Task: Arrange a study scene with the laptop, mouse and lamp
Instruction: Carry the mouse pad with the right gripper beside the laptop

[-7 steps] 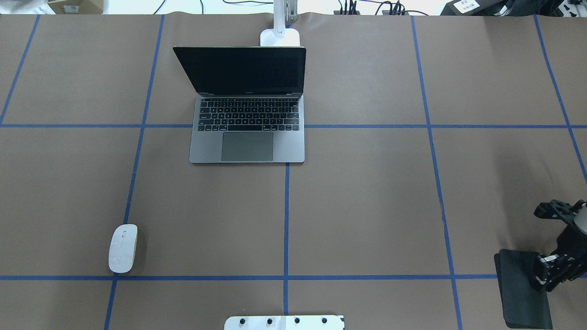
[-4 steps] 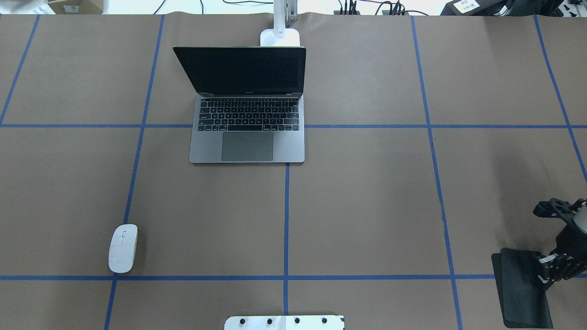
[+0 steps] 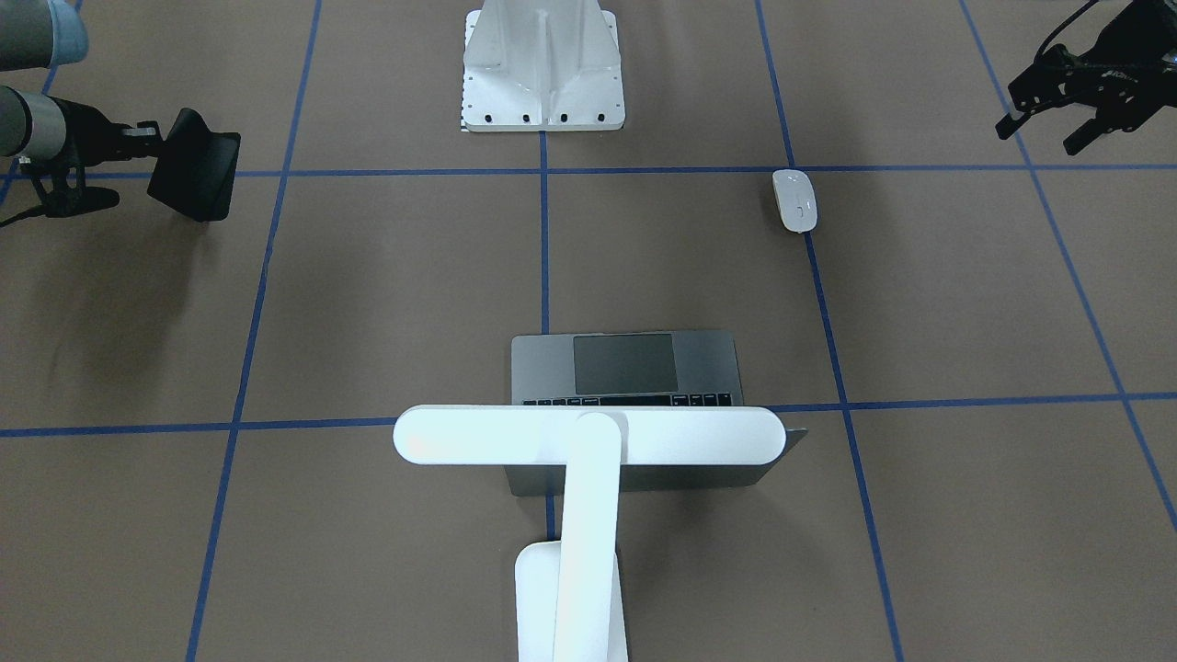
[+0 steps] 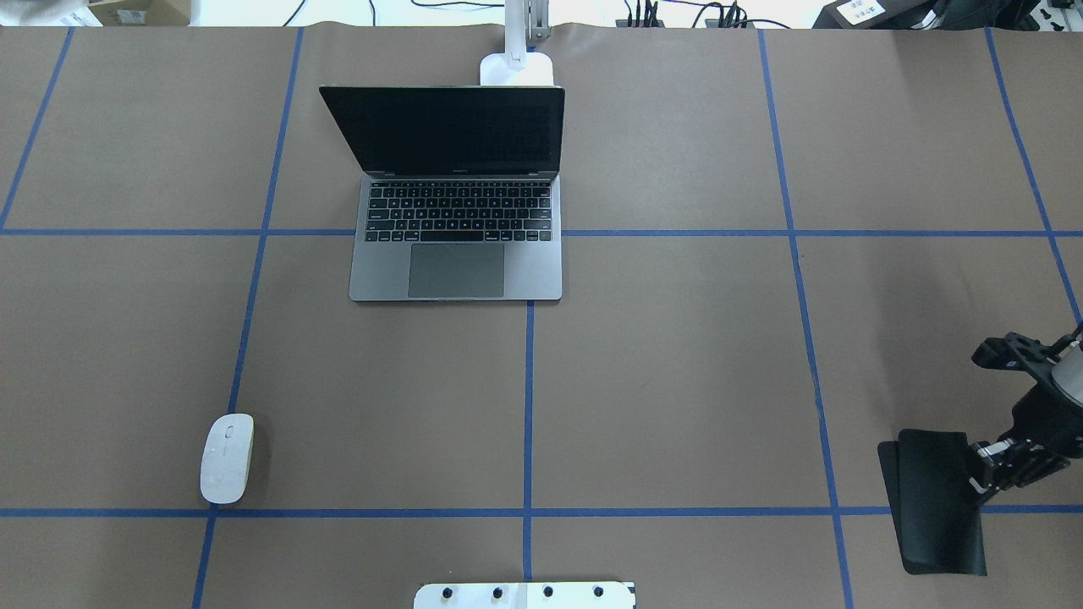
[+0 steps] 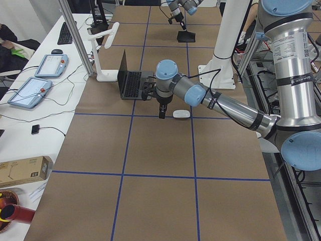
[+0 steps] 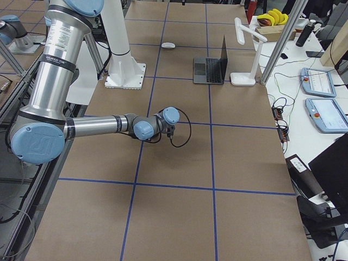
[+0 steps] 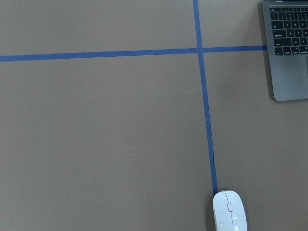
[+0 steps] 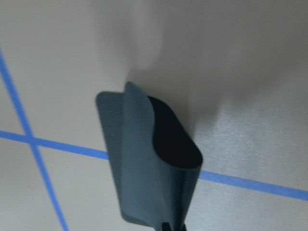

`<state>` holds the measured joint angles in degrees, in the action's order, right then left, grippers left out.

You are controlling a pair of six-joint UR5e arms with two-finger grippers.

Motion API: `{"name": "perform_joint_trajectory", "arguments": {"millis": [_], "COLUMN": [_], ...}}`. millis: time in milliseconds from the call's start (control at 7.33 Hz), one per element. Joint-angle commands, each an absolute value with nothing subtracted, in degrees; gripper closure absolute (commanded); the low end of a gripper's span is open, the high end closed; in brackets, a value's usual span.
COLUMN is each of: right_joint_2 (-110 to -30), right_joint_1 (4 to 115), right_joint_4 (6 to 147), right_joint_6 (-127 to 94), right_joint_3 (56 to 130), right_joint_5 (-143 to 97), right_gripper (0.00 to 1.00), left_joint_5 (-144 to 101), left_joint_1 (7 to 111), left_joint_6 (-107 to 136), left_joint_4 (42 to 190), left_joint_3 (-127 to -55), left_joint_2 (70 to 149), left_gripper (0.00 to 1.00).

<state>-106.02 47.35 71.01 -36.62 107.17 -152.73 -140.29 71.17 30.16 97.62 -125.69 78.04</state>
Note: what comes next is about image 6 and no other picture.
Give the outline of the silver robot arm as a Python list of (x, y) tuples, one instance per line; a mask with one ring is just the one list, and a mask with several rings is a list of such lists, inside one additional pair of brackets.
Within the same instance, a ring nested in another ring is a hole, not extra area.
[(5, 45), (27, 35), (27, 30), (16, 15), (4, 15), (1, 17), (1, 41)]
[(150, 117), (64, 116), (80, 48), (83, 39), (91, 34), (97, 16), (101, 17), (111, 52), (106, 87), (141, 88), (146, 66), (137, 63), (130, 54), (120, 1), (50, 1), (47, 17), (51, 26), (34, 88), (10, 131), (11, 150), (20, 160), (31, 164), (50, 162), (61, 154), (66, 140), (80, 136), (123, 133), (149, 141), (157, 135), (173, 135), (180, 118), (174, 107)]

